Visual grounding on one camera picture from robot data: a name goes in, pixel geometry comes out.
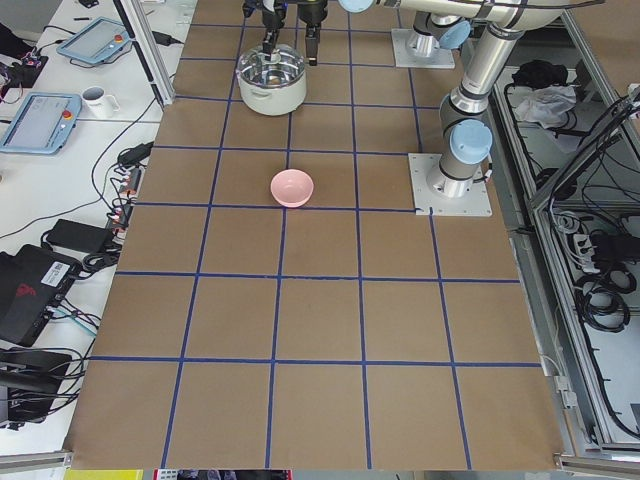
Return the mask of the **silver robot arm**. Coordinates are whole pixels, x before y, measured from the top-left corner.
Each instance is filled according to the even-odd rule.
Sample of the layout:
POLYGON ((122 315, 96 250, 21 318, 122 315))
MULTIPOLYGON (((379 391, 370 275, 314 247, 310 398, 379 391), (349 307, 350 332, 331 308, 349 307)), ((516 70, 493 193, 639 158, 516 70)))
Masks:
POLYGON ((429 188, 440 197, 461 198, 474 183, 477 168, 489 155, 493 136, 482 121, 488 97, 516 42, 530 30, 544 27, 569 8, 564 1, 382 1, 386 8, 425 14, 427 31, 441 25, 445 34, 459 21, 487 22, 457 87, 439 110, 445 150, 426 175, 429 188))
MULTIPOLYGON (((255 11, 261 12, 265 34, 259 51, 266 60, 273 60, 289 4, 297 6, 297 17, 306 26, 307 63, 316 66, 322 23, 328 16, 328 1, 244 1, 242 12, 245 18, 249 18, 255 11)), ((435 48, 457 49, 466 41, 470 32, 470 22, 462 17, 418 11, 407 48, 409 52, 418 56, 427 56, 427 45, 430 41, 433 41, 435 48)))

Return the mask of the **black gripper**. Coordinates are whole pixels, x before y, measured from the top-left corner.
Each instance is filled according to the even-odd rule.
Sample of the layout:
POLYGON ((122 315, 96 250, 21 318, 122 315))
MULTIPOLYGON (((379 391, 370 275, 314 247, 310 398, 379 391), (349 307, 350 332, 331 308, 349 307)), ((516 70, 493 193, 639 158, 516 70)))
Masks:
MULTIPOLYGON (((259 11, 263 25, 283 25, 286 18, 287 3, 282 0, 246 0, 242 5, 245 18, 249 18, 255 11, 259 11)), ((279 37, 278 28, 267 28, 262 40, 262 53, 270 61, 276 49, 279 37)))
POLYGON ((297 2, 297 16, 306 26, 306 58, 310 66, 318 64, 320 25, 328 15, 327 0, 300 0, 297 2))

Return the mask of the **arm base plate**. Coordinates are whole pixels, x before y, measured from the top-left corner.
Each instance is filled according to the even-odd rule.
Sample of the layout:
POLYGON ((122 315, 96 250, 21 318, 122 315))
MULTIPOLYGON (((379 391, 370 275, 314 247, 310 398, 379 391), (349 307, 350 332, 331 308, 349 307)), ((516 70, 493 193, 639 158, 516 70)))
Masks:
POLYGON ((392 29, 395 66, 399 68, 446 69, 455 68, 453 54, 439 46, 431 35, 413 29, 392 29))
POLYGON ((409 173, 416 215, 491 217, 492 208, 478 164, 471 178, 453 180, 440 169, 440 154, 410 153, 409 173))

